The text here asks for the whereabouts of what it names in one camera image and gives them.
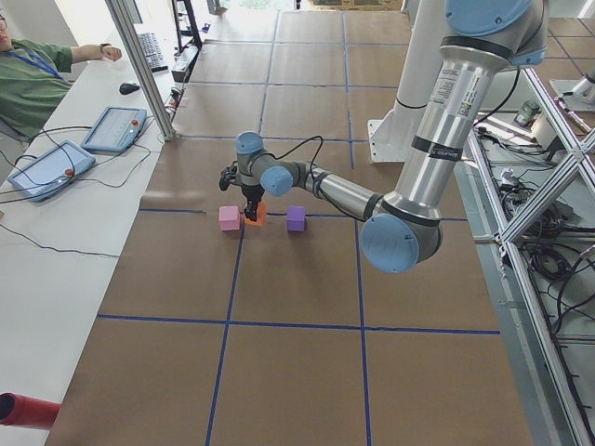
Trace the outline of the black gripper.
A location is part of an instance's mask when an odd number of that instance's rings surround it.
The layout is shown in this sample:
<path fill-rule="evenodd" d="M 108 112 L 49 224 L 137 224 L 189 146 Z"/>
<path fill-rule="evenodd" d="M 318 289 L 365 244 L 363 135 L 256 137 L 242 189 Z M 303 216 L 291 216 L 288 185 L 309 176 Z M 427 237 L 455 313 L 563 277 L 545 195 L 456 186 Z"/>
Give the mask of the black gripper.
<path fill-rule="evenodd" d="M 262 200 L 262 187 L 259 184 L 241 186 L 241 191 L 247 200 L 246 207 L 244 209 L 245 218 L 251 219 L 252 221 L 258 221 L 259 206 Z"/>

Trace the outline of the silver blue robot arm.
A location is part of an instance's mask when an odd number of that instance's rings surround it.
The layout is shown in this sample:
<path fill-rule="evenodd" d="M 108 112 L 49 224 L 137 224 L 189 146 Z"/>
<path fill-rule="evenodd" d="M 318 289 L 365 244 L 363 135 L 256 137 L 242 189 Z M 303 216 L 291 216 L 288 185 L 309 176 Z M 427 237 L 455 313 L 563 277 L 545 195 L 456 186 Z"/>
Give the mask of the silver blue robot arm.
<path fill-rule="evenodd" d="M 547 1 L 445 1 L 437 38 L 411 44 L 439 67 L 428 81 L 429 98 L 393 191 L 379 194 L 317 166 L 284 161 L 267 152 L 255 132 L 240 134 L 236 160 L 219 186 L 241 188 L 245 217 L 256 220 L 264 193 L 282 196 L 299 187 L 363 222 L 361 240 L 377 269 L 399 273 L 433 256 L 442 243 L 439 203 L 495 75 L 543 59 L 549 20 Z"/>

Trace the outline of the person's hand with watch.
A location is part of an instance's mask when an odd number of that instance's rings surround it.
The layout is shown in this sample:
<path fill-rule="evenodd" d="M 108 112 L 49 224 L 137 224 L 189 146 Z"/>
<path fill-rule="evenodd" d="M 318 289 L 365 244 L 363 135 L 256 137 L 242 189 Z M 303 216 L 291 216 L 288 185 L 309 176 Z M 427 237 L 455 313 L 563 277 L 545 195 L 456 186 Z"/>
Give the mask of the person's hand with watch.
<path fill-rule="evenodd" d="M 108 60 L 116 62 L 122 57 L 122 50 L 111 44 L 101 44 L 99 46 L 100 54 Z"/>

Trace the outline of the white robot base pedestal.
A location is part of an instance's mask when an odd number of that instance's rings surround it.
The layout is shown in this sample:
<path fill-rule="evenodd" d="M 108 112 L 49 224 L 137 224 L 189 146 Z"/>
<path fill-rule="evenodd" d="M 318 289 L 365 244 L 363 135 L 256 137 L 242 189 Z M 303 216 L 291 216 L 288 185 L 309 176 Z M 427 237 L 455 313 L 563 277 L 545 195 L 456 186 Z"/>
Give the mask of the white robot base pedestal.
<path fill-rule="evenodd" d="M 383 119 L 368 122 L 373 163 L 407 160 L 443 64 L 440 45 L 447 31 L 445 2 L 419 1 L 394 105 Z"/>

